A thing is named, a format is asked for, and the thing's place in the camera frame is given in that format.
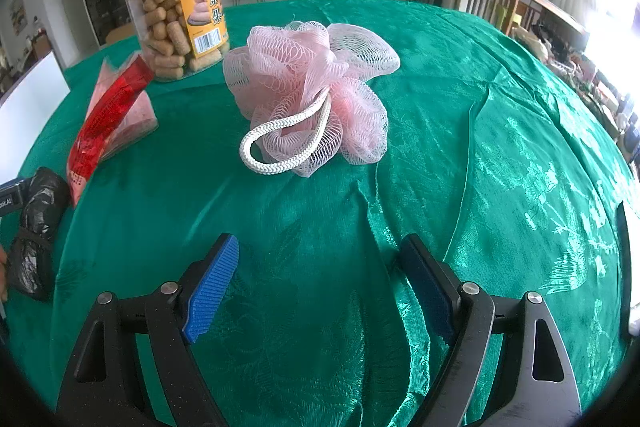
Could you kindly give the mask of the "person's hand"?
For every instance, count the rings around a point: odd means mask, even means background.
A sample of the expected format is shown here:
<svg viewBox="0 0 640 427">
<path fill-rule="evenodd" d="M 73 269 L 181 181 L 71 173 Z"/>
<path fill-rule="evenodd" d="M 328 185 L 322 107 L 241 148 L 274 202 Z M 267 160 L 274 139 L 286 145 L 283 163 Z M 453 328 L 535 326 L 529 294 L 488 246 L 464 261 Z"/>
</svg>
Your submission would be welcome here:
<svg viewBox="0 0 640 427">
<path fill-rule="evenodd" d="M 2 303 L 8 301 L 8 280 L 6 279 L 6 264 L 8 263 L 8 255 L 0 246 L 0 295 Z"/>
</svg>

